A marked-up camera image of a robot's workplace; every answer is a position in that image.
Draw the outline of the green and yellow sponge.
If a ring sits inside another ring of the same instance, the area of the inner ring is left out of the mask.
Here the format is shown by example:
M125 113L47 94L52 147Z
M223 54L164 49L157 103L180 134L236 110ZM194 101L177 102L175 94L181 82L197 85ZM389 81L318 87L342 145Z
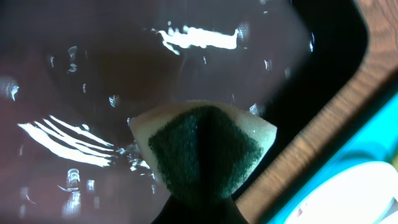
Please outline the green and yellow sponge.
M273 145L277 127L223 103L188 101L129 120L144 160L168 191L193 208L230 197Z

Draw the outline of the light blue plate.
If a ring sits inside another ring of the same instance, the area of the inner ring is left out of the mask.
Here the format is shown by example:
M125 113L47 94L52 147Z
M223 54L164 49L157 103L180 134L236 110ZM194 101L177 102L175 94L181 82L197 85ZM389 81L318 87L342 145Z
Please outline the light blue plate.
M386 162L366 162L322 183L296 206L285 223L377 223L396 199L396 169Z

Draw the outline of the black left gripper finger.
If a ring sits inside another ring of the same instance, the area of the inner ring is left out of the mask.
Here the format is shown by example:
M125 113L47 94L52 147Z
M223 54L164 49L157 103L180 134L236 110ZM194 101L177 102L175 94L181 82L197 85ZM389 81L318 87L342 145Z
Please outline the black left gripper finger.
M248 224L248 221L231 197L195 210L171 195L152 224Z

